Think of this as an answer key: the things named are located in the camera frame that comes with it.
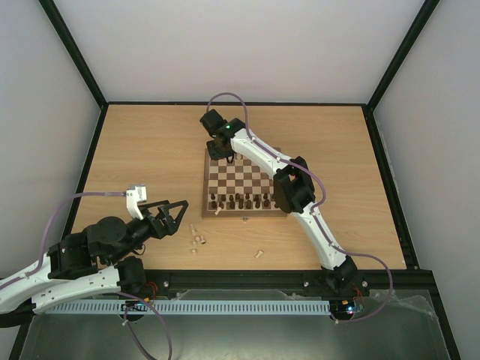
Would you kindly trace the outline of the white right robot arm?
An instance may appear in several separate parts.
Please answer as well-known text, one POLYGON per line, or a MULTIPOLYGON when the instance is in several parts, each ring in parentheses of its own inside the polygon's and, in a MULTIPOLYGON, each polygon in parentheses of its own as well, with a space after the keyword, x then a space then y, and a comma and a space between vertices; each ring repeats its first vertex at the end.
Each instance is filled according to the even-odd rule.
POLYGON ((317 178, 305 159, 274 149, 250 130, 247 121, 227 121, 214 109, 207 109, 199 122, 211 137, 207 149, 212 158, 220 160, 240 154, 270 176, 275 204, 292 215, 306 232, 318 254, 328 288, 338 295, 345 293, 353 285, 357 267, 320 213, 314 187, 317 178))

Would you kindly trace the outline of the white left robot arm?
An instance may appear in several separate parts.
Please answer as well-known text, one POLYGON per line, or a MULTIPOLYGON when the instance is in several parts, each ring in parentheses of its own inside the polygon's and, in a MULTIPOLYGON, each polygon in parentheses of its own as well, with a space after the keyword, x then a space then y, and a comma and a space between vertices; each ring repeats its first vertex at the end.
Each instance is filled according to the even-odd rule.
POLYGON ((144 242, 174 235, 182 221, 183 214, 173 217, 169 208, 159 206, 157 215, 144 208, 141 220, 128 223, 105 217, 65 236, 32 270, 1 282, 1 314, 40 313, 69 299, 103 293, 140 294, 146 285, 138 257, 144 242))

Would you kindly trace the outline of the wooden chess board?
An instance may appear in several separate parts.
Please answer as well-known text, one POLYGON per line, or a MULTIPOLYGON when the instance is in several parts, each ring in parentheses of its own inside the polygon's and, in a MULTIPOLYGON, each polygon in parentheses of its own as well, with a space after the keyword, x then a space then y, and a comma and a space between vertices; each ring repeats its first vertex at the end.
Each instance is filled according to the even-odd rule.
POLYGON ((204 218, 272 218, 285 217, 274 198, 273 179, 252 160, 236 154, 227 159, 212 160, 205 152, 202 194, 204 218), (218 215, 209 203, 221 207, 218 215))

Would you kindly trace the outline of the clear plastic sheet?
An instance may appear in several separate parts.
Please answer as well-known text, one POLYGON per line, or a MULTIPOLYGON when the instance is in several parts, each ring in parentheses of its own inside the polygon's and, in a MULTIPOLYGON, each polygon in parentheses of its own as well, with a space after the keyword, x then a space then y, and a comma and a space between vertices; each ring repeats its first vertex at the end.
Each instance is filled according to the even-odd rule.
POLYGON ((401 308, 426 316, 429 320, 438 320, 437 312, 430 293, 426 289, 371 289, 368 300, 374 303, 374 309, 401 308))

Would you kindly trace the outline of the black enclosure frame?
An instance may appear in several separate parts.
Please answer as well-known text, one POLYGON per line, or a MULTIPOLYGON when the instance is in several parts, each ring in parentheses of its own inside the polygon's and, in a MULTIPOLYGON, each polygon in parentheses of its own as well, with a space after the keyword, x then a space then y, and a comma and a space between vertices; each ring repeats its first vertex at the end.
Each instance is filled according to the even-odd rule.
MULTIPOLYGON (((94 135, 91 140, 91 144, 88 149, 88 154, 85 159, 85 163, 82 167, 82 172, 79 178, 78 185, 76 187, 76 192, 82 192, 84 187, 86 186, 86 182, 89 176, 89 172, 92 166, 92 161, 95 156, 95 151, 98 145, 98 141, 101 136, 102 127, 104 125, 104 119, 107 114, 107 110, 109 105, 140 105, 137 102, 128 102, 128 101, 120 101, 120 102, 108 102, 104 95, 102 94, 95 78, 92 75, 92 72, 89 69, 82 53, 80 52, 80 48, 77 46, 70 30, 66 22, 64 21, 56 3, 54 1, 39 1, 41 7, 45 11, 49 21, 51 22, 52 26, 54 27, 57 35, 61 39, 61 42, 64 44, 65 49, 67 50, 68 54, 72 58, 74 64, 76 65, 80 75, 85 81, 89 91, 93 94, 97 105, 100 108, 100 115, 97 121, 97 125, 94 130, 94 135)), ((408 53, 412 49, 414 43, 416 42, 417 38, 421 34, 421 31, 426 26, 428 20, 431 18, 432 14, 436 10, 440 1, 424 1, 420 10, 418 11, 415 19, 412 22, 412 25, 409 27, 408 32, 406 33, 404 39, 402 40, 397 52, 395 53, 391 63, 389 64, 387 70, 385 71, 382 79, 379 82, 375 92, 372 95, 372 98, 369 100, 367 104, 354 104, 348 103, 344 105, 336 104, 336 103, 251 103, 253 105, 258 106, 266 106, 266 105, 285 105, 285 106, 295 106, 295 105, 302 105, 302 106, 354 106, 354 107, 361 107, 365 124, 367 126, 367 130, 370 136, 370 141, 372 143, 373 153, 375 154, 377 166, 379 169, 379 174, 382 179, 383 187, 385 189, 385 195, 388 200, 388 205, 390 208, 390 212, 392 215, 392 219, 394 221, 395 229, 397 231, 398 241, 400 243, 400 247, 402 250, 403 258, 406 260, 406 270, 395 270, 395 274, 397 272, 399 274, 393 274, 394 271, 391 270, 392 274, 398 277, 403 276, 406 279, 406 285, 409 286, 409 289, 413 289, 414 285, 419 285, 420 283, 414 283, 414 280, 420 280, 420 275, 424 275, 427 277, 429 281, 434 282, 433 273, 431 274, 427 270, 420 270, 418 267, 418 259, 416 257, 416 252, 413 248, 413 242, 410 236, 410 231, 407 229, 407 222, 404 217, 403 209, 401 208, 400 200, 398 197, 398 190, 395 185, 393 172, 389 166, 389 160, 387 160, 386 150, 383 145, 383 141, 380 139, 380 131, 378 129, 377 123, 374 118, 374 109, 380 103, 381 97, 386 93, 387 88, 393 81, 396 73, 400 69, 401 65, 403 64, 405 58, 407 57, 408 53)), ((209 175, 211 173, 209 164, 212 160, 209 160, 209 152, 208 150, 205 153, 206 156, 206 165, 204 166, 205 170, 205 180, 204 180, 204 197, 211 196, 216 190, 217 194, 217 204, 221 201, 224 205, 225 203, 231 203, 233 200, 237 199, 236 194, 242 195, 247 194, 245 193, 246 190, 250 190, 250 195, 252 194, 251 191, 259 191, 260 187, 252 187, 250 185, 245 186, 246 184, 250 184, 253 182, 251 180, 247 180, 245 182, 245 178, 227 178, 227 175, 224 177, 220 177, 220 172, 213 172, 214 174, 218 174, 219 177, 216 182, 214 179, 211 178, 209 175)), ((77 216, 78 208, 80 206, 80 200, 73 200, 73 205, 70 207, 70 212, 67 217, 67 222, 64 228, 64 235, 67 234, 70 230, 72 230, 74 225, 74 220, 77 216)), ((449 321, 447 320, 445 308, 443 307, 442 300, 440 295, 435 295, 433 299, 433 307, 434 310, 439 311, 439 324, 442 331, 442 336, 445 341, 446 349, 448 350, 448 354, 450 359, 461 359, 460 354, 458 352, 457 344, 455 343, 454 335, 452 333, 451 327, 449 325, 449 321)))

